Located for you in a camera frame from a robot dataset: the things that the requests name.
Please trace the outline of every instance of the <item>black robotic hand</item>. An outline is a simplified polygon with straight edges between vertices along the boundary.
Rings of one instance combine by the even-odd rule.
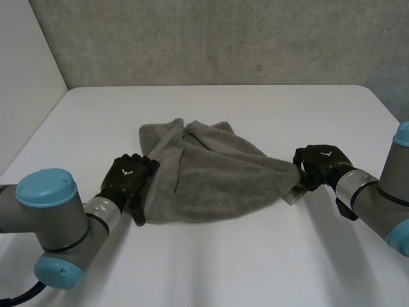
[[[148,157],[141,157],[136,153],[131,157],[123,155],[115,159],[109,169],[102,182],[101,192],[115,191],[116,194],[120,194],[125,204],[131,208],[136,224],[142,226],[145,224],[145,217],[139,193],[158,168],[159,162]]]
[[[354,169],[345,154],[332,145],[298,148],[293,163],[304,167],[304,177],[300,183],[309,191],[314,191],[321,184],[330,185],[335,190],[340,176]]]

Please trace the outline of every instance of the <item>cable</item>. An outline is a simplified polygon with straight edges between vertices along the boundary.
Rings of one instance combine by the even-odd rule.
[[[13,299],[8,298],[8,299],[0,299],[0,307],[13,307],[17,306],[19,304],[22,304],[30,299],[32,299],[34,296],[39,294],[46,285],[44,285],[41,281],[35,284],[33,288],[28,290],[26,293],[19,295]]]

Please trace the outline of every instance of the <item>table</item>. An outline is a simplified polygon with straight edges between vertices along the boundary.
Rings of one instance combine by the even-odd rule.
[[[83,201],[112,161],[141,152],[145,123],[213,124],[271,157],[333,144],[378,177],[398,122],[361,86],[164,86],[69,91],[0,178],[70,171]],[[408,306],[409,259],[363,222],[339,215],[322,187],[296,205],[279,200],[240,219],[146,225],[124,215],[71,291],[44,290],[24,306]],[[34,285],[42,253],[33,234],[0,237],[0,297]]]

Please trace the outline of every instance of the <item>robotic arm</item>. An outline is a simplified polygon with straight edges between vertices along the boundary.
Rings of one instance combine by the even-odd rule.
[[[0,232],[34,232],[44,250],[34,268],[36,277],[53,288],[71,289],[120,221],[125,206],[137,224],[144,224],[139,192],[158,167],[157,161],[138,155],[116,159],[101,192],[85,206],[77,184],[63,169],[45,169],[17,185],[0,186]]]
[[[389,246],[409,256],[409,122],[399,126],[379,180],[355,168],[335,146],[299,148],[293,162],[304,167],[306,189],[329,185],[342,216],[361,218]]]
[[[409,256],[409,122],[399,126],[380,180],[355,168],[335,146],[299,148],[293,162],[304,167],[301,183],[306,189],[329,185],[344,217],[361,218],[388,245]],[[116,159],[101,192],[85,206],[63,169],[33,173],[18,185],[0,185],[0,233],[34,232],[44,250],[34,268],[36,277],[51,287],[71,289],[125,206],[138,225],[144,224],[139,193],[158,167],[157,161],[138,155]]]

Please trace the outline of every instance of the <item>crumpled towel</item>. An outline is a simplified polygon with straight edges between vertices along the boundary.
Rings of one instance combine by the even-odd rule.
[[[300,180],[290,162],[269,158],[229,123],[181,118],[139,129],[142,153],[160,162],[142,199],[147,223],[209,222],[244,216],[283,197]]]

